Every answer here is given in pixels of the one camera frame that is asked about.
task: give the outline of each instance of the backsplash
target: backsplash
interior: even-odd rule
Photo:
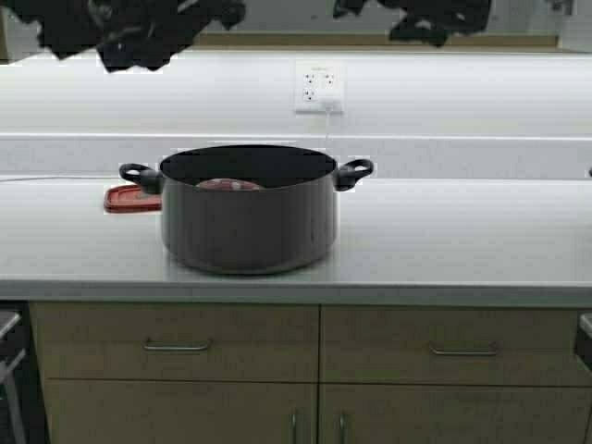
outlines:
[[[293,113],[294,61],[346,63],[345,113]],[[373,156],[376,176],[582,179],[592,55],[185,53],[106,74],[94,55],[0,67],[0,172],[117,173],[178,149],[275,142]]]

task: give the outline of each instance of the pot rim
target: pot rim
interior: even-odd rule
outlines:
[[[293,190],[297,187],[303,187],[303,186],[310,186],[312,184],[315,184],[318,181],[327,179],[327,177],[329,176],[334,176],[335,175],[335,171],[338,169],[338,162],[337,160],[335,160],[335,158],[331,157],[328,154],[325,154],[321,151],[317,151],[317,150],[311,150],[309,148],[301,148],[298,146],[289,146],[289,145],[273,145],[273,144],[238,144],[238,145],[217,145],[217,146],[205,146],[203,148],[193,148],[190,150],[185,150],[185,151],[181,151],[179,153],[175,153],[172,155],[167,156],[165,159],[163,159],[159,164],[158,164],[158,171],[160,172],[160,174],[162,174],[163,179],[165,180],[165,183],[169,180],[175,182],[178,185],[184,186],[184,187],[188,187],[194,191],[197,192],[222,192],[222,193],[228,193],[228,190],[206,190],[206,189],[202,189],[199,187],[196,187],[195,185],[190,185],[189,183],[183,182],[181,180],[177,180],[177,179],[173,179],[170,176],[168,176],[167,174],[165,174],[165,172],[163,171],[163,164],[167,161],[170,160],[172,157],[175,157],[176,155],[180,155],[180,154],[186,154],[186,153],[191,153],[191,152],[196,152],[196,151],[201,151],[201,150],[207,150],[207,149],[215,149],[215,148],[252,148],[254,146],[265,146],[265,147],[273,147],[273,148],[278,148],[278,149],[282,149],[282,148],[290,148],[291,150],[299,150],[299,151],[303,151],[303,152],[308,152],[311,154],[322,154],[324,157],[326,157],[328,160],[330,160],[331,162],[333,162],[333,169],[331,171],[329,171],[328,173],[326,173],[324,176],[321,176],[320,178],[316,178],[316,179],[312,179],[312,180],[306,180],[305,182],[301,182],[301,183],[296,183],[293,185],[286,185],[283,187],[274,187],[274,188],[262,188],[261,190],[234,190],[233,194],[235,194],[236,192],[248,192],[250,194],[253,194],[254,192],[256,193],[263,193],[263,192],[280,192],[280,191],[286,191],[286,190]]]

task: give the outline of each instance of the gray pot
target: gray pot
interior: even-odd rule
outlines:
[[[162,193],[163,242],[182,263],[215,273],[258,275],[325,256],[337,237],[336,191],[353,188],[373,170],[365,159],[338,168],[332,157],[317,151],[237,145],[171,155],[159,172],[126,164],[119,174],[144,192]],[[196,187],[216,178],[264,188]]]

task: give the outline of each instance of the kitchen counter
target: kitchen counter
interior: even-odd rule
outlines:
[[[0,183],[0,299],[592,307],[583,181],[367,179],[331,254],[269,277],[176,263],[158,213],[105,212],[121,183]]]

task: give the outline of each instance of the pot handle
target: pot handle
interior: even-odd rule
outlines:
[[[337,191],[347,191],[355,187],[355,184],[361,178],[370,176],[374,172],[374,163],[368,159],[356,159],[345,165],[342,165],[336,174]]]
[[[162,173],[154,171],[145,165],[124,164],[119,167],[119,176],[140,185],[142,191],[147,194],[160,194],[163,191],[164,177]]]

